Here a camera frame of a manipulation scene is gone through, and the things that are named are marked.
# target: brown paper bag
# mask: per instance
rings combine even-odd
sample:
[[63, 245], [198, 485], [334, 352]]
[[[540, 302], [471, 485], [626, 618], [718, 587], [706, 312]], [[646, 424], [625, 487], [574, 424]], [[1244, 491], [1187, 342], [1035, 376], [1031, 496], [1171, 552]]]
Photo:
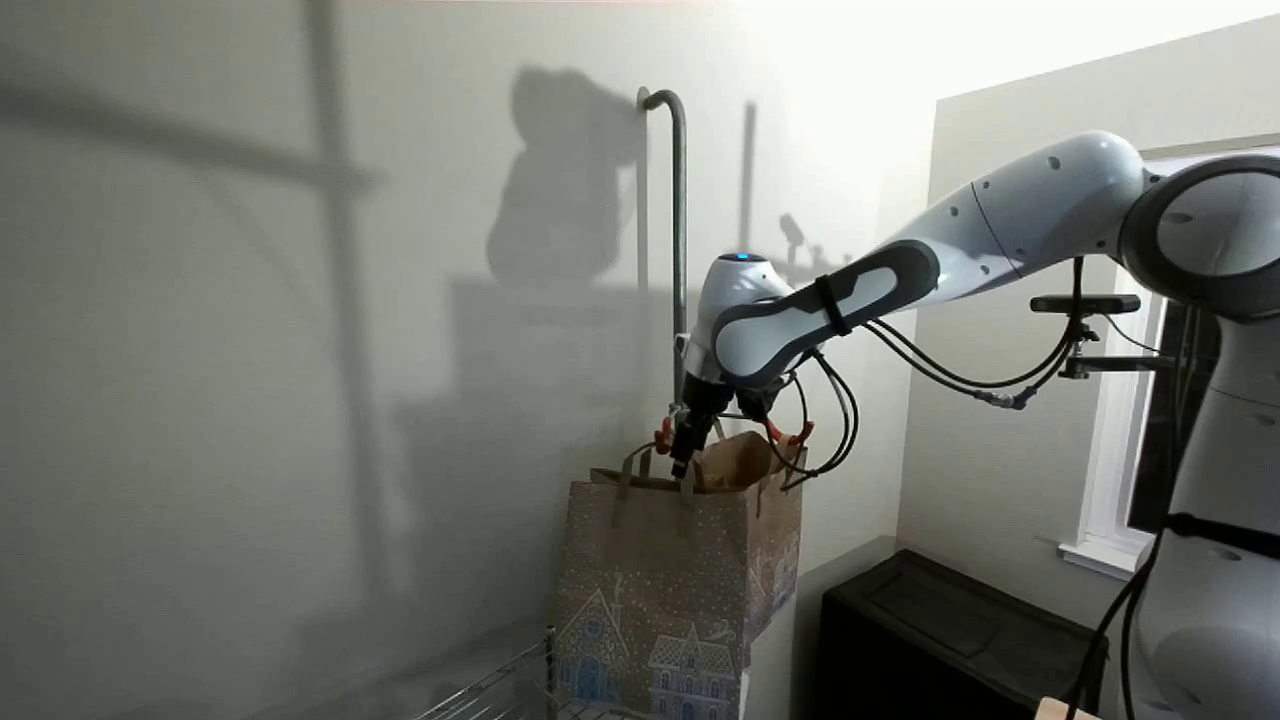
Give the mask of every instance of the brown paper bag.
[[799, 487], [765, 438], [697, 457], [682, 485], [593, 471], [566, 496], [551, 595], [566, 714], [741, 718], [752, 640], [795, 594]]

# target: vertical pipe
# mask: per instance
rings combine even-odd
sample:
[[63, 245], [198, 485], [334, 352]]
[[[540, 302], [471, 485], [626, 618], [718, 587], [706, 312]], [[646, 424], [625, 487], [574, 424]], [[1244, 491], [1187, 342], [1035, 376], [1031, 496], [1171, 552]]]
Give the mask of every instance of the vertical pipe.
[[667, 110], [670, 111], [670, 409], [680, 406], [682, 395], [682, 373], [680, 373], [680, 360], [682, 360], [682, 342], [686, 342], [686, 282], [682, 282], [682, 269], [686, 269], [686, 217], [682, 217], [682, 104], [677, 92], [660, 87], [660, 92], [643, 92], [639, 87], [639, 110], [643, 111], [654, 111], [654, 110]]

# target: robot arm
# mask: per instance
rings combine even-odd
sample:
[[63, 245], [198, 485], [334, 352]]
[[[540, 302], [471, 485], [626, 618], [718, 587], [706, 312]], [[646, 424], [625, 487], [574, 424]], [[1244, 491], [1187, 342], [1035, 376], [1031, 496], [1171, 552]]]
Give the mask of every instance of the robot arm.
[[1144, 190], [1138, 152], [1089, 131], [997, 167], [872, 258], [795, 292], [759, 258], [718, 258], [682, 356], [677, 471], [731, 395], [754, 406], [799, 352], [894, 310], [971, 297], [1080, 254], [1115, 254], [1121, 222]]
[[1133, 144], [1093, 131], [959, 190], [878, 254], [795, 292], [765, 259], [718, 258], [682, 356], [677, 471], [731, 395], [768, 395], [768, 383], [828, 336], [1083, 254], [1115, 258], [1138, 286], [1212, 312], [1222, 330], [1176, 471], [1168, 531], [1133, 601], [1138, 718], [1280, 718], [1280, 162], [1273, 157], [1212, 162], [1150, 185]]

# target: wire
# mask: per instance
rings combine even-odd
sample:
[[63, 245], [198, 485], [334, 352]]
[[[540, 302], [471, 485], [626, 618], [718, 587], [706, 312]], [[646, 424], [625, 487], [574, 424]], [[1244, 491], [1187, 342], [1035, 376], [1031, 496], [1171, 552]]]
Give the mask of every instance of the wire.
[[[825, 464], [814, 464], [814, 469], [805, 469], [805, 464], [795, 464], [786, 451], [779, 451], [777, 446], [768, 446], [770, 457], [791, 471], [791, 478], [783, 479], [783, 491], [791, 491], [791, 487], [799, 487], [799, 485], [807, 485], [807, 479], [828, 478], [831, 469], [838, 469], [838, 464], [847, 461], [847, 451], [854, 449], [854, 433], [860, 433], [860, 409], [854, 409], [854, 394], [847, 390], [847, 379], [828, 364], [825, 352], [805, 352], [799, 364], [807, 364], [807, 360], [814, 360], [820, 373], [825, 373], [828, 383], [831, 383], [836, 411], [838, 411], [838, 442], [836, 442], [831, 457], [828, 457]], [[799, 376], [795, 376], [791, 383], [795, 383], [799, 415], [805, 415], [805, 427], [807, 427], [807, 395], [805, 395]]]
[[959, 373], [943, 368], [938, 360], [933, 360], [918, 345], [913, 345], [902, 331], [894, 331], [884, 320], [866, 320], [862, 330], [884, 347], [891, 347], [902, 364], [913, 364], [918, 376], [927, 376], [959, 395], [997, 406], [997, 409], [1025, 409], [1069, 364], [1070, 347], [1083, 342], [1083, 323], [1069, 323], [1064, 336], [1050, 345], [1050, 352], [1035, 368], [1007, 376], [1007, 379], [971, 379], [971, 376], [959, 376]]
[[1112, 331], [1115, 331], [1124, 345], [1133, 345], [1133, 347], [1138, 347], [1138, 352], [1159, 356], [1159, 347], [1154, 347], [1154, 345], [1144, 345], [1144, 342], [1129, 336], [1129, 331], [1115, 323], [1115, 317], [1105, 317], [1105, 320], [1112, 323]]
[[1148, 578], [1150, 578], [1150, 563], [1154, 563], [1154, 552], [1129, 578], [1129, 586], [1115, 594], [1115, 601], [1106, 606], [1105, 619], [1093, 627], [1089, 635], [1089, 650], [1083, 650], [1083, 659], [1080, 659], [1080, 671], [1074, 671], [1074, 684], [1070, 684], [1070, 697], [1069, 697], [1069, 720], [1074, 720], [1074, 710], [1083, 704], [1083, 690], [1089, 680], [1098, 671], [1098, 659], [1105, 659], [1105, 640], [1106, 640], [1106, 627], [1112, 619], [1124, 613], [1124, 634], [1121, 634], [1121, 684], [1124, 684], [1124, 714], [1133, 720], [1133, 684], [1129, 684], [1129, 634], [1133, 634], [1133, 607], [1136, 601], [1144, 595], [1148, 587]]

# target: white wall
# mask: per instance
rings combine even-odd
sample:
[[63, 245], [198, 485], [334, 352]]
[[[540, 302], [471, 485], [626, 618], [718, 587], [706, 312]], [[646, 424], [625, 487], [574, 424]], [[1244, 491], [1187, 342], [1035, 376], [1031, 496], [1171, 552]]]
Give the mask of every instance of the white wall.
[[[918, 209], [938, 87], [1180, 29], [1003, 56], [918, 8], [6, 0], [0, 718], [293, 718], [540, 618], [565, 485], [667, 400], [639, 86], [691, 111], [691, 271], [741, 227], [786, 258], [779, 217], [838, 259]], [[836, 360], [862, 446], [807, 491], [807, 594], [902, 478], [902, 368]]]
[[[1080, 127], [1112, 127], [1148, 157], [1276, 142], [1280, 98], [1262, 74], [1276, 42], [1273, 17], [951, 98], [935, 111], [933, 193]], [[1106, 289], [1112, 264], [1093, 259], [1089, 276]], [[1029, 368], [1061, 330], [1029, 312], [1035, 292], [1069, 292], [1069, 269], [918, 312], [917, 342], [971, 373]], [[1029, 411], [971, 409], [917, 379], [901, 540], [1093, 625], [1115, 586], [1055, 556], [1074, 531], [1093, 411], [1094, 379], [1061, 379]]]

